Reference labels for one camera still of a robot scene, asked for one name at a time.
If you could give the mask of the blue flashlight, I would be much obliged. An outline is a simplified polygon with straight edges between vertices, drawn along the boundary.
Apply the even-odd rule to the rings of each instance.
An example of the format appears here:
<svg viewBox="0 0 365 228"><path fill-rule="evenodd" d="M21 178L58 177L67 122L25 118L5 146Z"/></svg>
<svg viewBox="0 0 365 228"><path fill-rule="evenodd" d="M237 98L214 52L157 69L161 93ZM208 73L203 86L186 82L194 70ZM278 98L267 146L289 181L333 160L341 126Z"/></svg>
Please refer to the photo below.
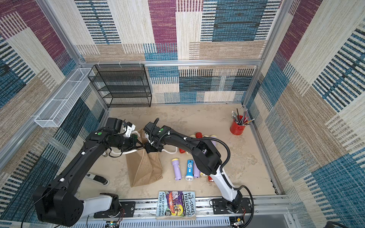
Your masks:
<svg viewBox="0 0 365 228"><path fill-rule="evenodd" d="M193 181L194 180L194 161L193 160L188 160L187 161L187 171L186 171L185 179L187 181Z"/></svg>

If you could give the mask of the purple flashlight lower middle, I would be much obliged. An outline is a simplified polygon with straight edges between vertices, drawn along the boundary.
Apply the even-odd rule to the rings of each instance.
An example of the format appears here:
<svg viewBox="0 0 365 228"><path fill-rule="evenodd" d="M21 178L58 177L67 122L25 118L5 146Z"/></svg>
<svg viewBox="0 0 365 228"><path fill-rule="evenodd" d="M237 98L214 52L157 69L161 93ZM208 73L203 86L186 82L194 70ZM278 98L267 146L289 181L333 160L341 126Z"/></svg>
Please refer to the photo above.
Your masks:
<svg viewBox="0 0 365 228"><path fill-rule="evenodd" d="M198 169L196 163L193 165L193 175L194 178L200 178L200 170Z"/></svg>

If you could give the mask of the treehouse storey book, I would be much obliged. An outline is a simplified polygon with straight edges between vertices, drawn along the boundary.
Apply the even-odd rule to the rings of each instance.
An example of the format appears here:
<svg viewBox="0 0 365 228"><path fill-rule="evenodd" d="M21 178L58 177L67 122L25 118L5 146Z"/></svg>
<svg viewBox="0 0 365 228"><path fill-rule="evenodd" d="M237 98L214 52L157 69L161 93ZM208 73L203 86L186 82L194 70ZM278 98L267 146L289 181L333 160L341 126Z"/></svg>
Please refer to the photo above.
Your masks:
<svg viewBox="0 0 365 228"><path fill-rule="evenodd" d="M196 220L194 191L159 191L157 219Z"/></svg>

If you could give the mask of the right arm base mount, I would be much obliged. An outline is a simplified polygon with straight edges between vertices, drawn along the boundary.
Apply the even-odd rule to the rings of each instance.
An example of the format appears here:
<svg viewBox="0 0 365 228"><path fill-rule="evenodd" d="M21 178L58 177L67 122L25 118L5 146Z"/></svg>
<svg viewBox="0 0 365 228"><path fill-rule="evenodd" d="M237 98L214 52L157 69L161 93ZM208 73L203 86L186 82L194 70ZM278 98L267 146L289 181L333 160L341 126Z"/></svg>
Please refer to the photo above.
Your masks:
<svg viewBox="0 0 365 228"><path fill-rule="evenodd" d="M234 204L223 198L211 199L209 202L214 214L250 214L252 212L252 202L249 198L242 198L240 202Z"/></svg>

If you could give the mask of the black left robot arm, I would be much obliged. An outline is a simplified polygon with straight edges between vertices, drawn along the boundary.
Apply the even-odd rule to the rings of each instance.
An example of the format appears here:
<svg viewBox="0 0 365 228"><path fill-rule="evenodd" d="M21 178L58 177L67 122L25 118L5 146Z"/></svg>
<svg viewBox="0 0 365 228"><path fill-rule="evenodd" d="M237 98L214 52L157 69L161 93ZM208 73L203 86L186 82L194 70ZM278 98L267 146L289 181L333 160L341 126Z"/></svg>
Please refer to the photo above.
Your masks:
<svg viewBox="0 0 365 228"><path fill-rule="evenodd" d="M135 126L124 120L109 118L106 125L91 132L70 164L46 187L33 193L37 217L41 222L71 227L80 218L95 213L117 216L122 207L118 196L103 193L98 197L79 200L75 194L97 159L108 149L121 153L136 151Z"/></svg>

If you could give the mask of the white mesh wall basket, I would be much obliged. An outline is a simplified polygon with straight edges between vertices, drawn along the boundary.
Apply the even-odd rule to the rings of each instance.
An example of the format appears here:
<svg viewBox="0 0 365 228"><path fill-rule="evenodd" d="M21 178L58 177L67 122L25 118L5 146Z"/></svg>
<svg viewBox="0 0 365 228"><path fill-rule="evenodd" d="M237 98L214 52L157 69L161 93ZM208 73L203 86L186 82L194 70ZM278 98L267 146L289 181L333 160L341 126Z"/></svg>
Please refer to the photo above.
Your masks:
<svg viewBox="0 0 365 228"><path fill-rule="evenodd" d="M90 72L91 68L74 71L35 118L35 123L42 128L60 127L88 86Z"/></svg>

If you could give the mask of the red pencil cup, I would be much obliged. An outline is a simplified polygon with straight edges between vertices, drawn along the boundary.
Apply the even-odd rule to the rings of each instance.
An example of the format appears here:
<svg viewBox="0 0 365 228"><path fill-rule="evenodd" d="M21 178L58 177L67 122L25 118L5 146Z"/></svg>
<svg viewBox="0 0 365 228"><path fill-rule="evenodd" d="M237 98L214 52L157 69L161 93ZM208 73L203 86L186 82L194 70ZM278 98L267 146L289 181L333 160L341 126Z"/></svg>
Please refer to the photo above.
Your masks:
<svg viewBox="0 0 365 228"><path fill-rule="evenodd" d="M247 117L244 116L237 116L230 127L230 132L233 135L241 135L245 129L245 123L248 122Z"/></svg>

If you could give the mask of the black white marker pen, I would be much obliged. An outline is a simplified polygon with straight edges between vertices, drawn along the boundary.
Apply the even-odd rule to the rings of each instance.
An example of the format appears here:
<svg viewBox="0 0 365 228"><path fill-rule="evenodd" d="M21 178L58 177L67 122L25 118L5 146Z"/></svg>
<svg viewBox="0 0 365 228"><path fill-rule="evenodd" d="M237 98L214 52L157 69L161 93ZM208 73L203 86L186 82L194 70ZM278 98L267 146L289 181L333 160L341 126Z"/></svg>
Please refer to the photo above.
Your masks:
<svg viewBox="0 0 365 228"><path fill-rule="evenodd" d="M96 175L96 174L92 174L92 173L87 173L85 178L87 180L96 182L98 184L101 184L103 186L107 186L109 184L109 180L106 179L105 177L102 177L100 175Z"/></svg>

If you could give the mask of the red flashlight upper row right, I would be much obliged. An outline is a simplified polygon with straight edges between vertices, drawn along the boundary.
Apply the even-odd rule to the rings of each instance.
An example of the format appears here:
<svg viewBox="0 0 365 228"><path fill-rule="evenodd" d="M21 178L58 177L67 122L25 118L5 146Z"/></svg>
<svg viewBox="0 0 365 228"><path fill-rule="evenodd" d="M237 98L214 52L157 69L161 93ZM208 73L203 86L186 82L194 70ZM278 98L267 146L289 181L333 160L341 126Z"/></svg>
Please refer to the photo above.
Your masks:
<svg viewBox="0 0 365 228"><path fill-rule="evenodd" d="M196 132L196 133L195 133L195 137L196 137L196 138L203 138L203 135L202 135L202 133L201 133L201 132Z"/></svg>

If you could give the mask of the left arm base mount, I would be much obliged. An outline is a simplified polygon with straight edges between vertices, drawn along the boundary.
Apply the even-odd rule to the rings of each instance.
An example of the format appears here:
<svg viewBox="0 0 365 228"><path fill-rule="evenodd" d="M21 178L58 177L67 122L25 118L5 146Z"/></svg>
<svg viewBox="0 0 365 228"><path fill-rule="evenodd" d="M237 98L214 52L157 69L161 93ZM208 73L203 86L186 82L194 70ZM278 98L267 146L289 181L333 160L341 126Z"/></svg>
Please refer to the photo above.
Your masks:
<svg viewBox="0 0 365 228"><path fill-rule="evenodd" d="M112 218L131 218L135 212L135 201L120 201L117 194L101 193L101 196L112 197L111 205L108 210L94 213L95 219L112 219Z"/></svg>

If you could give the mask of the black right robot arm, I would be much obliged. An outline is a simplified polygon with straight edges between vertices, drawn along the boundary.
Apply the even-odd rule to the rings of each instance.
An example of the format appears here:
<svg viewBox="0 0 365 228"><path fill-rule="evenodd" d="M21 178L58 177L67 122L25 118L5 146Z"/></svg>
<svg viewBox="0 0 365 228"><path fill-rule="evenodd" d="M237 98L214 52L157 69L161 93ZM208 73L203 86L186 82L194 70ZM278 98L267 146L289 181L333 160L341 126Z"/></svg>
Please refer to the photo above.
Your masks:
<svg viewBox="0 0 365 228"><path fill-rule="evenodd" d="M223 141L211 138L192 138L174 129L163 126L159 128L156 124L149 122L144 127L144 132L148 136L148 141L157 151L162 151L164 145L175 146L189 152L196 163L197 168L204 174L211 176L226 200L226 210L230 213L237 213L240 210L242 194L236 188L225 173L224 166L228 163L231 151ZM213 141L220 143L227 151L225 161L221 160L221 154L217 150Z"/></svg>

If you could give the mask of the purple flashlight row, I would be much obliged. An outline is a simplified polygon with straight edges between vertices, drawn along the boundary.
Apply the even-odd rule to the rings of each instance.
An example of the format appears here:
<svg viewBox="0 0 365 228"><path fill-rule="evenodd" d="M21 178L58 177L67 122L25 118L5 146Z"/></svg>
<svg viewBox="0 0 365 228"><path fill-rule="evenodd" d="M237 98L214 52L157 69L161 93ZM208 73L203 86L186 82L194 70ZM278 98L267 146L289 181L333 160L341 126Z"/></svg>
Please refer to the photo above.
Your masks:
<svg viewBox="0 0 365 228"><path fill-rule="evenodd" d="M180 162L179 162L178 158L172 159L172 166L174 169L175 180L180 181L182 179L182 174L181 174Z"/></svg>
<svg viewBox="0 0 365 228"><path fill-rule="evenodd" d="M217 145L216 145L216 141L211 140L211 142L213 143L213 145L214 145L214 146L217 146Z"/></svg>

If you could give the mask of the burlap tote bag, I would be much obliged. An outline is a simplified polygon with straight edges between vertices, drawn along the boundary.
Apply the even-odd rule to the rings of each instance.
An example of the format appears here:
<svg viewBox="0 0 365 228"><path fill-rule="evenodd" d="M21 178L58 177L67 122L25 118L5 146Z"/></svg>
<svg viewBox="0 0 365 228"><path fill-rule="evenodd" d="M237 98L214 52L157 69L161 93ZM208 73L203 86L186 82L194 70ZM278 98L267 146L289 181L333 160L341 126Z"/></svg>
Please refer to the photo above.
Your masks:
<svg viewBox="0 0 365 228"><path fill-rule="evenodd" d="M120 135L109 136L106 142L112 149L112 157L124 156L127 162L127 170L131 187L143 186L154 183L163 178L163 168L159 158L159 152L147 153L144 143L148 142L147 134L143 129L132 132L138 135L143 148L140 150L124 151L125 137Z"/></svg>

